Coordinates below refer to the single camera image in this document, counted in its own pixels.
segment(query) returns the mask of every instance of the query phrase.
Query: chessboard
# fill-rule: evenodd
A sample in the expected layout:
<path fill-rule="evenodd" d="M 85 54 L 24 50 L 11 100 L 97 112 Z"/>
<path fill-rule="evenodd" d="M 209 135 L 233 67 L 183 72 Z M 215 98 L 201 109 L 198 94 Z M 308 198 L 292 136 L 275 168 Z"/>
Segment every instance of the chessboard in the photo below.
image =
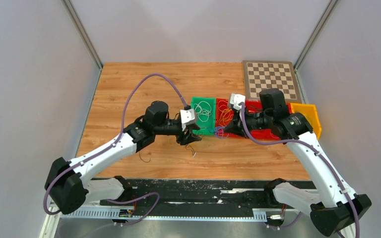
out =
<path fill-rule="evenodd" d="M 243 69 L 247 100 L 259 101 L 260 91 L 278 88 L 284 93 L 287 103 L 302 103 L 291 62 L 245 60 Z"/>

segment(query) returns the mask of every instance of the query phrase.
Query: wooden floor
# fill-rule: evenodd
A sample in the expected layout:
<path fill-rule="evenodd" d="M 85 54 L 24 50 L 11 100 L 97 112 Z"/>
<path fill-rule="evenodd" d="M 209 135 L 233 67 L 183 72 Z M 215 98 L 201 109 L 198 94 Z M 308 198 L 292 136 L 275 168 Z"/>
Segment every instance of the wooden floor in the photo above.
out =
<path fill-rule="evenodd" d="M 137 83 L 150 73 L 170 78 L 188 104 L 192 96 L 228 98 L 244 94 L 241 63 L 107 63 L 97 87 L 78 156 L 113 139 L 120 131 L 122 109 Z M 144 114 L 155 100 L 168 103 L 170 115 L 183 108 L 175 91 L 162 78 L 141 85 L 127 108 L 125 126 Z M 298 159 L 284 145 L 259 146 L 248 139 L 219 140 L 206 136 L 194 144 L 196 155 L 157 136 L 141 151 L 114 163 L 100 177 L 169 179 L 310 179 Z"/>

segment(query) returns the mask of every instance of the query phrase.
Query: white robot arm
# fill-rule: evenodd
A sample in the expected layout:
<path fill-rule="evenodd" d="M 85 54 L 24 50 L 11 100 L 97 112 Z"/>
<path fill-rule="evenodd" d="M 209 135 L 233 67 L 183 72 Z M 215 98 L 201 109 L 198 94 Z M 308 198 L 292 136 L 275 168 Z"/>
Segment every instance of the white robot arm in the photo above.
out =
<path fill-rule="evenodd" d="M 118 135 L 88 154 L 69 161 L 56 159 L 49 171 L 45 189 L 50 191 L 49 195 L 60 211 L 69 214 L 85 202 L 118 199 L 127 186 L 123 184 L 125 180 L 122 177 L 92 179 L 114 162 L 154 142 L 156 135 L 175 135 L 176 142 L 181 145 L 201 140 L 192 132 L 199 129 L 193 109 L 180 110 L 177 119 L 169 119 L 168 115 L 168 105 L 155 101 L 147 108 L 145 115 L 125 127 L 121 137 Z M 54 180 L 57 182 L 49 188 Z"/>
<path fill-rule="evenodd" d="M 260 100 L 263 111 L 249 113 L 245 108 L 245 96 L 232 94 L 229 107 L 235 115 L 224 132 L 249 137 L 261 145 L 286 143 L 303 164 L 318 191 L 318 194 L 312 194 L 278 178 L 265 187 L 270 204 L 287 204 L 310 216 L 313 224 L 325 236 L 358 220 L 353 210 L 359 218 L 362 217 L 372 204 L 370 199 L 365 194 L 358 195 L 337 172 L 306 118 L 301 113 L 288 112 L 284 95 L 278 89 L 262 91 Z M 281 140 L 256 141 L 250 135 L 254 129 L 271 129 Z"/>

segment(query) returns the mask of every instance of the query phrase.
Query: white bracket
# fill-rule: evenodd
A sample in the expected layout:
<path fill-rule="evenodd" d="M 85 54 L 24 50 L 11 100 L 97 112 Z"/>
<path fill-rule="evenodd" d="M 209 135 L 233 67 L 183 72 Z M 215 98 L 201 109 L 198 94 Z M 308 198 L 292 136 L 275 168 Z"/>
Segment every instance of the white bracket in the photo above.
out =
<path fill-rule="evenodd" d="M 235 109 L 237 111 L 242 109 L 242 106 L 240 106 L 240 103 L 245 102 L 246 97 L 242 94 L 235 94 L 232 93 L 229 98 L 228 107 Z"/>
<path fill-rule="evenodd" d="M 306 192 L 292 186 L 288 182 L 277 185 L 273 193 L 278 202 L 292 206 L 308 216 L 310 216 L 310 212 L 312 211 L 310 205 L 320 202 L 318 194 Z"/>
<path fill-rule="evenodd" d="M 180 120 L 182 122 L 182 131 L 184 131 L 187 125 L 195 124 L 197 122 L 195 110 L 180 110 Z"/>

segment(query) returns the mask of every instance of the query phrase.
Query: gray wall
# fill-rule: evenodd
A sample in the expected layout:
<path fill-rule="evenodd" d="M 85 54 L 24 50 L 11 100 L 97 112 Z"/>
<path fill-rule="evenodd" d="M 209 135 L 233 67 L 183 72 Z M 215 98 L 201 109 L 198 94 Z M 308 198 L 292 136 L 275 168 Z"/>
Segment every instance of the gray wall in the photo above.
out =
<path fill-rule="evenodd" d="M 0 238 L 38 236 L 50 164 L 75 154 L 98 74 L 60 1 L 0 0 Z"/>
<path fill-rule="evenodd" d="M 72 0 L 104 62 L 294 62 L 328 0 Z"/>
<path fill-rule="evenodd" d="M 327 154 L 373 202 L 361 237 L 381 237 L 381 2 L 341 1 L 300 79 L 317 105 Z"/>

